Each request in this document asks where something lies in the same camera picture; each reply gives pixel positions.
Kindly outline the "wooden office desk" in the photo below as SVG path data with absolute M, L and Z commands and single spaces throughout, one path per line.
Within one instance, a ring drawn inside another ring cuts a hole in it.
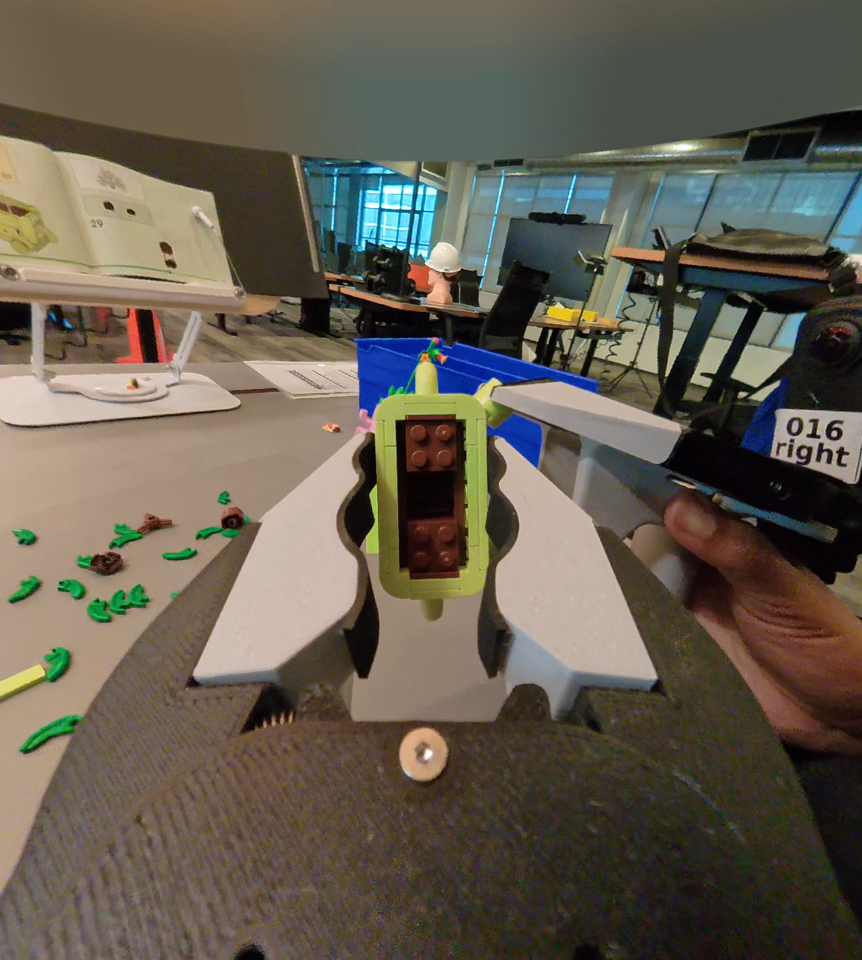
M 325 272 L 332 294 L 360 307 L 355 328 L 360 338 L 438 337 L 448 345 L 454 342 L 454 323 L 471 325 L 479 333 L 489 309 L 460 303 L 428 302 L 425 297 L 400 297 L 366 291 L 360 277 Z

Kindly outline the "wooden-top standing desk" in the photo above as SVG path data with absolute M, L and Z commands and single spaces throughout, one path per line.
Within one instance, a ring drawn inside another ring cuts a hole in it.
M 786 265 L 772 259 L 735 258 L 682 254 L 677 257 L 663 250 L 645 250 L 615 246 L 611 255 L 633 266 L 661 277 L 657 298 L 656 366 L 660 392 L 653 413 L 673 419 L 689 382 L 695 373 L 701 353 L 722 308 L 736 296 L 749 300 L 745 317 L 727 348 L 724 359 L 713 373 L 703 399 L 714 403 L 725 390 L 740 356 L 749 342 L 761 315 L 794 314 L 807 311 L 828 299 L 862 292 L 862 259 L 848 258 L 857 270 L 857 282 L 832 289 L 828 274 L 819 267 Z M 675 359 L 671 359 L 674 336 L 674 315 L 677 289 L 701 291 L 701 301 Z

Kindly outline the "blue storage bin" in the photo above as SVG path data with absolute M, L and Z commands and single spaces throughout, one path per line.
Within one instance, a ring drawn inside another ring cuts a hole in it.
M 420 354 L 434 346 L 435 343 L 427 338 L 358 339 L 359 407 L 372 415 L 376 404 L 388 395 L 390 388 L 403 387 L 410 382 Z M 445 357 L 443 364 L 436 364 L 438 391 L 442 394 L 472 395 L 491 378 L 502 383 L 548 378 L 593 393 L 598 390 L 593 379 L 463 343 L 442 343 L 439 349 Z M 539 465 L 543 440 L 537 423 L 513 415 L 499 429 L 488 432 L 508 441 L 534 466 Z

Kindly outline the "open instruction booklet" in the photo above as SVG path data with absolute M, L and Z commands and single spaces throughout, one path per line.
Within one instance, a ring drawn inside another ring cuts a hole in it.
M 233 284 L 211 193 L 0 136 L 0 266 Z

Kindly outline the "blue hanging jacket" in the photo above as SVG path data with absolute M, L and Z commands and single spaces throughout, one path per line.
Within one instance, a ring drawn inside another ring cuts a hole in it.
M 776 413 L 784 407 L 786 379 L 783 378 L 756 407 L 740 446 L 765 456 L 771 454 Z

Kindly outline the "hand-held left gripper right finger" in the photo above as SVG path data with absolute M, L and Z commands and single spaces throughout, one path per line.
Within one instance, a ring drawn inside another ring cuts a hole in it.
M 591 517 L 503 439 L 488 441 L 487 478 L 487 675 L 508 692 L 541 688 L 556 720 L 586 688 L 652 690 L 655 667 Z

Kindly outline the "black office chair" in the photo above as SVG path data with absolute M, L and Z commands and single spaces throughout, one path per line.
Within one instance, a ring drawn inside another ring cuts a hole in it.
M 513 261 L 501 292 L 481 325 L 477 347 L 522 358 L 525 331 L 544 298 L 551 274 Z

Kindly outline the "lime green brick pot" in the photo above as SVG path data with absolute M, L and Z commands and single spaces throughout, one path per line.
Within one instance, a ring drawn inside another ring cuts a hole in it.
M 420 354 L 407 386 L 374 414 L 379 575 L 428 621 L 447 600 L 479 593 L 489 563 L 487 430 L 509 411 L 491 378 L 473 394 L 438 390 L 435 350 Z

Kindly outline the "person's right hand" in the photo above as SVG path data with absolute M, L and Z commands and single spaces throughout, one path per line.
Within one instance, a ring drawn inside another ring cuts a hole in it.
M 862 756 L 862 621 L 753 526 L 684 492 L 664 524 L 698 561 L 686 605 L 779 739 Z

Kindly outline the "silver duct pipes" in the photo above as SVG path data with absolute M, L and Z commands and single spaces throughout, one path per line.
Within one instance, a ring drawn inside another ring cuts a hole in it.
M 728 169 L 862 165 L 862 107 L 705 138 L 557 157 L 498 159 L 481 172 L 537 173 L 618 167 Z

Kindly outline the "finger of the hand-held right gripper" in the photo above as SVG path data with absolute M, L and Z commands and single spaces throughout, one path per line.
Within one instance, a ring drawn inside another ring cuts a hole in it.
M 668 460 L 684 431 L 674 421 L 555 380 L 499 385 L 490 398 L 514 414 L 654 464 Z

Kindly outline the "scattered green leaf pieces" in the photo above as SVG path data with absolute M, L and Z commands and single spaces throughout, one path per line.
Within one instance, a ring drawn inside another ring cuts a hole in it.
M 219 495 L 218 502 L 223 507 L 223 510 L 225 510 L 227 507 L 234 507 L 230 504 L 230 495 L 226 490 Z M 248 517 L 247 525 L 249 525 L 251 520 L 247 514 L 246 516 Z M 115 535 L 105 551 L 114 550 L 121 553 L 121 550 L 124 546 L 135 543 L 149 535 L 141 535 L 137 530 L 138 527 L 133 527 L 127 523 L 115 524 Z M 207 526 L 198 530 L 195 534 L 195 540 L 205 541 L 213 536 L 222 536 L 227 539 L 233 539 L 239 533 L 240 531 L 237 533 L 222 531 L 220 521 L 217 525 Z M 80 570 L 89 570 L 89 561 L 93 555 L 94 554 L 77 556 L 77 567 Z M 29 577 L 21 580 L 16 591 L 8 596 L 7 602 L 9 604 L 23 602 L 29 599 L 29 597 L 38 593 L 42 588 L 42 585 L 43 582 L 39 577 L 30 575 Z M 76 578 L 64 578 L 59 580 L 57 582 L 56 589 L 60 593 L 67 594 L 77 601 L 87 599 L 88 604 L 86 607 L 86 614 L 89 620 L 94 623 L 101 624 L 109 623 L 113 621 L 115 617 L 123 617 L 130 610 L 145 609 L 147 606 L 149 606 L 150 602 L 149 594 L 141 583 L 137 583 L 128 589 L 119 588 L 114 591 L 108 599 L 101 599 L 98 596 L 89 596 L 88 589 L 85 584 Z M 49 651 L 48 654 L 45 655 L 46 666 L 44 668 L 48 672 L 46 682 L 55 682 L 63 677 L 70 666 L 70 659 L 71 656 L 69 651 L 63 648 L 55 647 Z M 23 755 L 30 754 L 40 749 L 46 743 L 55 738 L 62 738 L 71 735 L 81 720 L 82 715 L 80 714 L 68 714 L 59 717 L 44 726 L 41 726 L 19 747 L 20 753 Z

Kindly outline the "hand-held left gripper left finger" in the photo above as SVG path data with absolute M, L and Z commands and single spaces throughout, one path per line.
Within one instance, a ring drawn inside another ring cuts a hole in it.
M 194 671 L 204 686 L 344 686 L 373 664 L 379 619 L 365 558 L 374 436 L 354 436 L 269 510 Z

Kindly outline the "black bag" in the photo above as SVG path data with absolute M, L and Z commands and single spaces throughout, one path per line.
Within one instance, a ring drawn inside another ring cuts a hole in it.
M 819 267 L 828 274 L 830 288 L 857 282 L 858 274 L 848 256 L 820 238 L 767 228 L 735 228 L 722 223 L 722 231 L 710 236 L 695 233 L 670 246 L 667 254 L 719 258 L 778 260 L 786 265 Z

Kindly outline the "white book stand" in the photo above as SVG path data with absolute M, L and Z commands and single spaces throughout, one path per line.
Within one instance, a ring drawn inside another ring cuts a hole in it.
M 245 290 L 231 286 L 174 282 L 135 276 L 94 275 L 40 267 L 0 266 L 0 301 L 31 307 L 31 374 L 0 378 L 0 417 L 10 426 L 70 426 L 144 417 L 222 412 L 240 405 L 210 378 L 183 378 L 204 312 L 242 306 Z M 49 305 L 190 309 L 177 353 L 165 371 L 59 375 L 46 367 L 44 326 Z M 142 389 L 127 390 L 131 378 Z

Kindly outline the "pink brick pot with plant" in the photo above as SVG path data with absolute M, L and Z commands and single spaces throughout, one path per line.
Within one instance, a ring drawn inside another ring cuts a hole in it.
M 374 414 L 382 400 L 398 395 L 436 393 L 437 368 L 448 358 L 444 343 L 420 339 L 358 340 L 358 434 L 374 431 Z

